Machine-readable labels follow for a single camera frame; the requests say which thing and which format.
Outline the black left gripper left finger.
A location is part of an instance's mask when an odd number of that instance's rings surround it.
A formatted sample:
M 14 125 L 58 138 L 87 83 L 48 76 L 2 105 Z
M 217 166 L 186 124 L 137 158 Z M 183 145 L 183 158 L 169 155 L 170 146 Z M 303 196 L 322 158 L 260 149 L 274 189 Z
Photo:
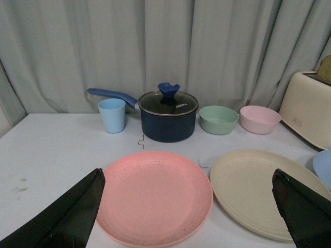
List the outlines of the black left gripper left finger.
M 1 240 L 1 247 L 86 247 L 106 183 L 93 170 L 29 222 Z

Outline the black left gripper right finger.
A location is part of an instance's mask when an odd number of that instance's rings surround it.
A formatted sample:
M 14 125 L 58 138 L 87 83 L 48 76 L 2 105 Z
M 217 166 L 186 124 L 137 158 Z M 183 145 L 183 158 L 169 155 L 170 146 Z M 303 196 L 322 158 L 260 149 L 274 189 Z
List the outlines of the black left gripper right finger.
M 330 247 L 330 200 L 280 169 L 272 193 L 296 247 Z

